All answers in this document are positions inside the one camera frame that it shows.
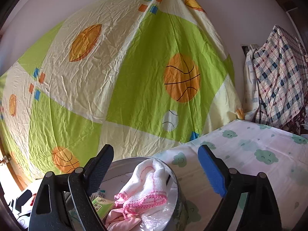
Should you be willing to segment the green tissue packet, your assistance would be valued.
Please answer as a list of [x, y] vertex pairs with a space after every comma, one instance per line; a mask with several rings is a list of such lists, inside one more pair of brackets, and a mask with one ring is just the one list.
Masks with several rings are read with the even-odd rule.
[[92, 200], [92, 205], [100, 220], [103, 220], [114, 207], [114, 201], [98, 196]]

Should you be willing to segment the white pink-trimmed gauze cloth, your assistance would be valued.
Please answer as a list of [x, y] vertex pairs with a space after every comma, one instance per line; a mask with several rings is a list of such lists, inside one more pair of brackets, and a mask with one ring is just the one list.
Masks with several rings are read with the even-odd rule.
[[118, 194], [115, 206], [120, 207], [125, 219], [136, 217], [145, 210], [167, 202], [167, 179], [164, 164], [154, 158], [139, 163]]

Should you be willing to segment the wooden door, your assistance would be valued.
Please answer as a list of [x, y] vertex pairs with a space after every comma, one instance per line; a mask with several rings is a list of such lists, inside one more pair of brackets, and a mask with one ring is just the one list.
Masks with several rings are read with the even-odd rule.
[[[3, 144], [1, 138], [1, 157], [10, 155]], [[13, 159], [8, 164], [1, 165], [1, 186], [7, 200], [16, 198], [27, 187], [27, 178]]]

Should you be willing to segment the pink fabric in tin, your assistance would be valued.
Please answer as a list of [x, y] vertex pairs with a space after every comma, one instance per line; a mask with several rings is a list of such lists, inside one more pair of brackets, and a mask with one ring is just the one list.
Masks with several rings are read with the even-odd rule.
[[135, 216], [123, 214], [123, 209], [113, 209], [109, 212], [105, 219], [104, 226], [110, 231], [129, 231], [136, 227], [141, 222], [141, 219]]

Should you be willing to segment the round blue metal tin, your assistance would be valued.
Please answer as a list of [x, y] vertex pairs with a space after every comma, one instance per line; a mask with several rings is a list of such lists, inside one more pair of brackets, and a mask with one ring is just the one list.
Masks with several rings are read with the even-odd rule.
[[[112, 208], [112, 210], [120, 209], [120, 207], [115, 206], [114, 196], [118, 194], [120, 190], [123, 188], [123, 186], [129, 181], [129, 179], [131, 178], [133, 174], [135, 167], [146, 159], [151, 159], [151, 158], [150, 157], [133, 157], [133, 158], [123, 159], [123, 160], [119, 160], [119, 161], [115, 161], [111, 163], [97, 192], [93, 193], [90, 196], [90, 201], [92, 202], [92, 200], [100, 196], [107, 200], [114, 201], [114, 207]], [[170, 204], [174, 206], [172, 217], [163, 230], [184, 230], [186, 227], [186, 223], [187, 223], [186, 201], [181, 192], [180, 186], [177, 182], [177, 178], [175, 174], [173, 173], [172, 169], [164, 162], [162, 163], [164, 164], [166, 172], [168, 173], [168, 179], [167, 179], [168, 199], [165, 204]], [[141, 219], [141, 215], [144, 212], [140, 213], [136, 217]], [[103, 225], [105, 224], [106, 217], [103, 220], [101, 220]], [[140, 223], [136, 227], [134, 227], [132, 230], [139, 230], [139, 225]]]

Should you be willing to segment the cloud print bed sheet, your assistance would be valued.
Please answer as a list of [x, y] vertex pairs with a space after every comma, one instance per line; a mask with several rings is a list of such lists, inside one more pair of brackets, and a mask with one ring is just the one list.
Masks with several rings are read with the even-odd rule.
[[284, 230], [292, 230], [307, 209], [307, 139], [250, 121], [233, 121], [209, 134], [156, 154], [177, 176], [188, 206], [187, 230], [203, 230], [221, 198], [197, 157], [206, 144], [228, 167], [242, 174], [264, 172], [273, 188]]

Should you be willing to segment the brass door knob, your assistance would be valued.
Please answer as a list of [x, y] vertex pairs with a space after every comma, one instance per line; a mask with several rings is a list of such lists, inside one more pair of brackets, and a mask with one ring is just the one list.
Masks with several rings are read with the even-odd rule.
[[0, 159], [0, 165], [6, 165], [8, 164], [10, 161], [12, 160], [10, 155], [4, 155], [3, 157], [1, 157]]

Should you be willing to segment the clear plastic bag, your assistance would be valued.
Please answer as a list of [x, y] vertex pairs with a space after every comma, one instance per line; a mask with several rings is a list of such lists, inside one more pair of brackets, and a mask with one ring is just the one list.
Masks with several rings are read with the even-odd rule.
[[165, 204], [147, 210], [141, 215], [139, 230], [163, 230], [172, 217], [174, 206]]

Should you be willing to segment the plaid checked cloth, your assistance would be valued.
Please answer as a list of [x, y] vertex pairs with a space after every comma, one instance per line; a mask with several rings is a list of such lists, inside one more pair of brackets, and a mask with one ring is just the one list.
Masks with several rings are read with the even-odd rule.
[[299, 135], [307, 106], [307, 52], [297, 37], [275, 25], [246, 54], [244, 118]]

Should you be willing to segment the green basketball print sheet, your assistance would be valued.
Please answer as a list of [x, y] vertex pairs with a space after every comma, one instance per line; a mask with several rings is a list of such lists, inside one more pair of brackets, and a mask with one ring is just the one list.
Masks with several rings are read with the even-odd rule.
[[98, 0], [1, 76], [17, 180], [69, 173], [105, 144], [150, 156], [243, 119], [231, 57], [196, 0]]

